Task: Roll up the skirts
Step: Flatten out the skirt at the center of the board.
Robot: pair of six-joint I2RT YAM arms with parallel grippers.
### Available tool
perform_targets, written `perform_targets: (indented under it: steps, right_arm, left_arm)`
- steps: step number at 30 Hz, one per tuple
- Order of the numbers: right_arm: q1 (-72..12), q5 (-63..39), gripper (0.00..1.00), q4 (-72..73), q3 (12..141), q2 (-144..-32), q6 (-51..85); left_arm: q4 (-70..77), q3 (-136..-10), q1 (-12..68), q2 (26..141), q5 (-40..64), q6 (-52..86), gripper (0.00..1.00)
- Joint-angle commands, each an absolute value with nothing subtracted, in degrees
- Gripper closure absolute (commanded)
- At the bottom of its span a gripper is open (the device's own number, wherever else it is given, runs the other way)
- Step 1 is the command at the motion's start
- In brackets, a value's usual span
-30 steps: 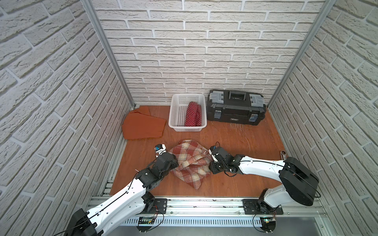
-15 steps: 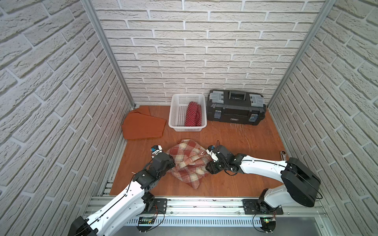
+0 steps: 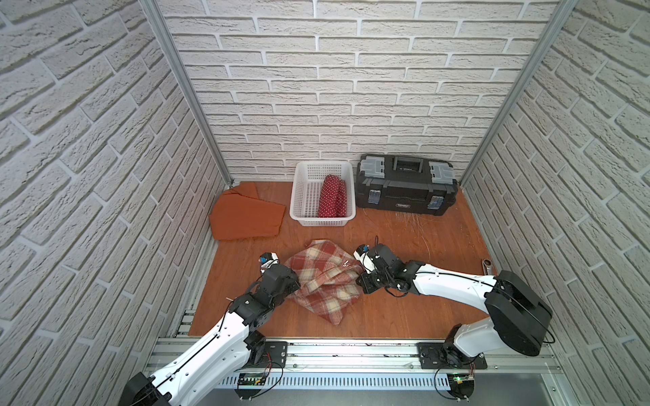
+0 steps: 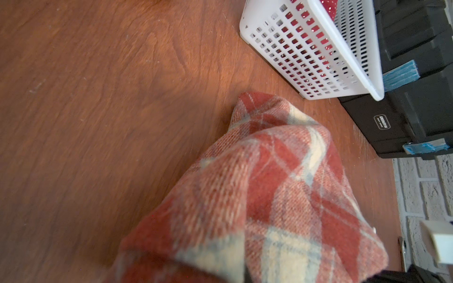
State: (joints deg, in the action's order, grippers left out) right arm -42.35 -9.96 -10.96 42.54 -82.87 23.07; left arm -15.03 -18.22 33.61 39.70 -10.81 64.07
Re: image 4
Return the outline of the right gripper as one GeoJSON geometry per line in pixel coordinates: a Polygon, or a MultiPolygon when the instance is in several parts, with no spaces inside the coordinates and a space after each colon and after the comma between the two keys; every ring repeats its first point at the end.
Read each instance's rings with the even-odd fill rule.
{"type": "Polygon", "coordinates": [[[364,283],[446,283],[441,276],[412,264],[407,272],[383,270],[364,283]]]}

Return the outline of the red plaid skirt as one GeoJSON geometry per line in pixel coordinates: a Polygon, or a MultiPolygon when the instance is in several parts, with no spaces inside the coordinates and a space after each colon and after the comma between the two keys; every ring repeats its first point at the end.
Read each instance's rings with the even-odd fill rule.
{"type": "Polygon", "coordinates": [[[125,237],[108,283],[360,283],[389,263],[327,128],[240,95],[230,127],[125,237]]]}

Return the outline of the red polka dot skirt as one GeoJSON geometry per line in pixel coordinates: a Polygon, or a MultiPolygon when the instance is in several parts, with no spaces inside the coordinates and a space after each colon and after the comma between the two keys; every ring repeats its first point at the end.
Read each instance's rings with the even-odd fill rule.
{"type": "MultiPolygon", "coordinates": [[[[304,8],[303,1],[290,0],[290,2],[296,5],[298,11],[301,11],[304,8]]],[[[337,13],[338,0],[319,0],[319,2],[322,4],[331,20],[334,21],[337,13]]]]}

